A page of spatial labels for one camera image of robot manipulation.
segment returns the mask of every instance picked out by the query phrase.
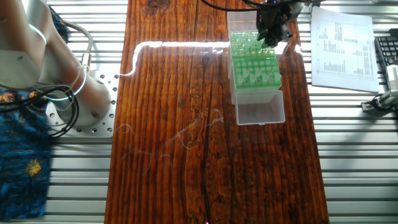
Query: mounting plate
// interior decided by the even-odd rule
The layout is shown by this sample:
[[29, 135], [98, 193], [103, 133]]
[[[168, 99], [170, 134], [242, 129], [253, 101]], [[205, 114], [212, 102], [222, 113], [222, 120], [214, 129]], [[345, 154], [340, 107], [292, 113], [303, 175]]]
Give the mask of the mounting plate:
[[[98, 71], [90, 71], [90, 75], [103, 82], [111, 95], [111, 106], [106, 115], [97, 123], [85, 127], [73, 127], [63, 135], [63, 138], [111, 138], [113, 137], [113, 126], [116, 115], [116, 102], [118, 100], [119, 75], [106, 75]], [[64, 121], [59, 117], [53, 103], [49, 103], [46, 110], [46, 124], [49, 126], [49, 134], [53, 134], [63, 126]]]

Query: wooden table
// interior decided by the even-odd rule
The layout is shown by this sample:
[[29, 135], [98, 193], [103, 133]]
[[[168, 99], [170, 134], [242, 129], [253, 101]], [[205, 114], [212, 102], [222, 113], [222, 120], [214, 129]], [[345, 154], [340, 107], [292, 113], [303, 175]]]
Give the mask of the wooden table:
[[121, 72], [135, 72], [119, 84], [105, 223], [329, 223], [297, 22], [289, 27], [286, 122], [237, 126], [228, 49], [203, 45], [228, 41], [226, 13], [129, 1]]

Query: bolt hole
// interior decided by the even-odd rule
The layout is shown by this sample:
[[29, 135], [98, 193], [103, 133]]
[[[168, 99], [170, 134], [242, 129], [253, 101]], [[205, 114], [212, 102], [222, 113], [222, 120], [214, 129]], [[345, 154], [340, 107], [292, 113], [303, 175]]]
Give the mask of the bolt hole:
[[91, 115], [92, 115], [94, 118], [96, 118], [96, 119], [100, 119], [100, 115], [98, 114], [98, 112], [97, 112], [97, 111], [95, 111], [95, 110], [92, 110], [90, 113], [91, 113]]

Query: blue fabric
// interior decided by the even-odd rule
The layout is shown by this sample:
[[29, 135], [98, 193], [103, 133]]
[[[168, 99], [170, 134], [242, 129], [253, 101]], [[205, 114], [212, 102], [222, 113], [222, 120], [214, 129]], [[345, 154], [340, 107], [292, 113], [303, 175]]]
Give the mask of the blue fabric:
[[[58, 33], [68, 29], [51, 9]], [[0, 101], [21, 101], [31, 92], [0, 89]], [[50, 144], [45, 125], [47, 100], [0, 114], [0, 222], [43, 215], [50, 178]]]

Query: clear plastic box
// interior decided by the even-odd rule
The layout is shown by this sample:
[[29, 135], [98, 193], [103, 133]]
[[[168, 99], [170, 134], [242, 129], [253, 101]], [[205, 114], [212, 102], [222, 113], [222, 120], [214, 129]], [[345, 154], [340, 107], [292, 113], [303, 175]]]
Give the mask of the clear plastic box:
[[[228, 37], [231, 40], [231, 34], [237, 32], [257, 31], [256, 28], [256, 12], [229, 12], [228, 13]], [[278, 85], [261, 85], [263, 77], [256, 78], [253, 81], [252, 88], [243, 88], [242, 83], [238, 82], [235, 73], [234, 62], [236, 57], [232, 55], [229, 58], [229, 86], [231, 89], [231, 102], [235, 105], [236, 123], [238, 125], [249, 124], [272, 124], [285, 122], [283, 93], [279, 90], [281, 84]], [[271, 76], [271, 79], [280, 78], [280, 76]]]

